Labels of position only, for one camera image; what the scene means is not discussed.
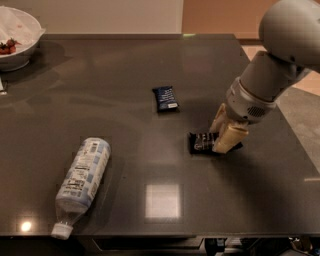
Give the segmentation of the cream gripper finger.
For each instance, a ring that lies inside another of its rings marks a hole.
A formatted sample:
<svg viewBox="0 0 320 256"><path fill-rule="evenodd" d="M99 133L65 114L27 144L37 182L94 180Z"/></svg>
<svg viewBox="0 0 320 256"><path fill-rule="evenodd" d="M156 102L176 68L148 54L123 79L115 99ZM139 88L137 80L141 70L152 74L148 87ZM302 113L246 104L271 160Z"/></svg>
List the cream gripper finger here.
<svg viewBox="0 0 320 256"><path fill-rule="evenodd" d="M213 151L225 154L240 143L248 134L247 122L225 121L211 126L211 132L217 133Z"/></svg>
<svg viewBox="0 0 320 256"><path fill-rule="evenodd" d="M218 133L223 123L227 120L226 104L222 103L214 117L214 120L209 128L210 133Z"/></svg>

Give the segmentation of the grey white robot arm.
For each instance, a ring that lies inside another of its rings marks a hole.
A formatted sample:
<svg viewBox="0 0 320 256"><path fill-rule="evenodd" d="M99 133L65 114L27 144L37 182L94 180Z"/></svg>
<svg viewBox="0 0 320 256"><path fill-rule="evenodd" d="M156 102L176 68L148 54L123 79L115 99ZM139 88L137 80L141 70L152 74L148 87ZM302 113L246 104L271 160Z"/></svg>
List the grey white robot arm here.
<svg viewBox="0 0 320 256"><path fill-rule="evenodd" d="M279 0L259 25L264 47L226 92L209 129L217 135L212 150L226 153L262 121L276 99L308 73L320 70L320 4Z"/></svg>

